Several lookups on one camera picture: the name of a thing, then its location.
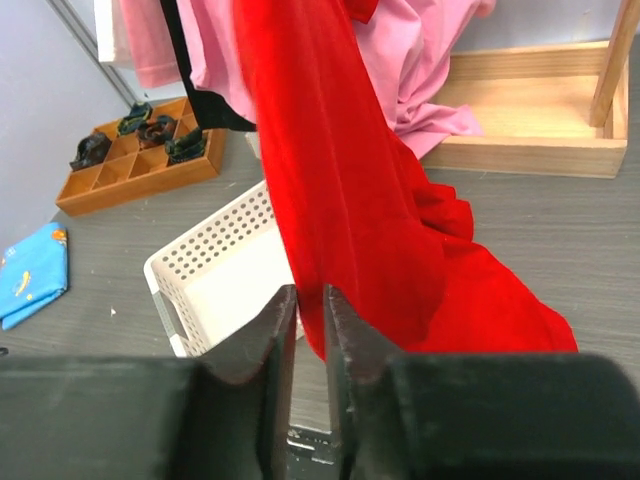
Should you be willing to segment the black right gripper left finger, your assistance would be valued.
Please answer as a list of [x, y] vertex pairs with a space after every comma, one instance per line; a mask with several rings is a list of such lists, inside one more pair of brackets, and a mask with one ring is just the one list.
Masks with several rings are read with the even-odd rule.
[[5, 479], [282, 479], [297, 298], [191, 358], [1, 361]]

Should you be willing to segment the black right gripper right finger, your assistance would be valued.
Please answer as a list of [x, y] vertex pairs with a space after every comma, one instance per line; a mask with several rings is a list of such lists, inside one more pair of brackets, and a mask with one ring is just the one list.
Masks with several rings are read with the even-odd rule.
[[639, 395], [585, 354], [417, 354], [324, 292], [343, 479], [635, 479]]

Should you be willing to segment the red t shirt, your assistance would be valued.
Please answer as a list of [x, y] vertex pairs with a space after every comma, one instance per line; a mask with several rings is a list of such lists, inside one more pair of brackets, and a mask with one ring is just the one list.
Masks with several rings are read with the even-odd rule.
[[237, 1], [266, 183], [312, 350], [323, 293], [415, 352], [574, 352], [568, 322], [484, 246], [470, 205], [388, 127], [353, 31], [369, 1]]

